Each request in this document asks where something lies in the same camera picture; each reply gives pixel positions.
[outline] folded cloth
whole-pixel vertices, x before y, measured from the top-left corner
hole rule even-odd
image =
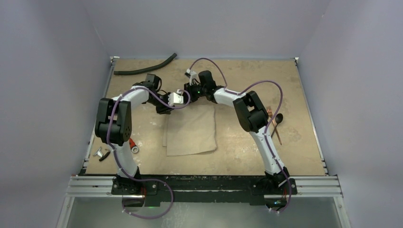
[[[167,156],[179,156],[214,151],[215,113],[213,105],[191,104],[173,110],[166,120],[163,146]]]

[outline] curved black pipe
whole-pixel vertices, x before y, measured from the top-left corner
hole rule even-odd
[[[168,65],[172,60],[177,56],[176,53],[173,53],[169,58],[167,58],[165,61],[162,63],[155,65],[155,66],[150,66],[147,68],[143,69],[138,69],[138,70],[131,70],[131,71],[114,71],[114,75],[139,75],[142,73],[150,72],[153,70],[158,70],[163,68],[164,66]]]

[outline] wooden table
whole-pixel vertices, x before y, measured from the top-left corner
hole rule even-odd
[[[115,70],[132,70],[153,66],[161,60],[120,59]],[[183,89],[188,79],[183,75],[193,60],[174,60],[168,66],[154,71],[162,81],[162,89],[173,92]],[[288,168],[290,175],[323,176],[324,169],[314,135],[311,119],[304,99],[303,89],[294,61],[217,60],[224,72],[228,89],[242,91],[250,84],[263,79],[278,82],[284,92],[279,112],[284,121],[278,126],[283,145],[276,135],[274,145]],[[224,81],[213,64],[199,61],[193,70],[210,70],[217,85]],[[145,79],[145,74],[136,76],[112,76],[107,97],[118,96],[134,83]],[[273,110],[278,106],[279,91],[275,85],[263,83],[252,88],[265,106]],[[263,161],[249,133],[242,130],[233,108],[199,99],[198,105],[213,105],[216,113],[217,150],[196,155],[166,156],[162,146],[166,115],[155,113],[155,107],[144,104],[132,110],[132,138],[140,148],[133,159],[143,174],[191,174],[191,175],[262,175]],[[107,148],[99,138],[94,138],[86,173],[116,173],[113,156],[102,162],[92,154],[100,147]]]

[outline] wooden fork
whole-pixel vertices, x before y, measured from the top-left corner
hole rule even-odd
[[[271,107],[268,106],[268,107],[266,107],[266,108],[267,108],[267,113],[269,114],[269,118],[273,117],[273,111],[271,110]],[[280,135],[278,134],[276,125],[277,125],[277,124],[276,124],[276,121],[273,119],[274,131],[276,132],[276,135],[277,135],[278,141],[280,142],[280,145],[283,145],[283,144],[281,143]]]

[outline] spoon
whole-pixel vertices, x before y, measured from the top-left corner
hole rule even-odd
[[[274,130],[273,130],[273,132],[272,132],[271,135],[270,135],[272,138],[273,138],[274,132],[277,130],[277,126],[278,126],[281,122],[283,122],[283,119],[284,119],[284,117],[283,117],[283,114],[281,114],[281,113],[277,114],[276,117],[274,118],[274,121],[276,121],[276,126],[274,127]]]

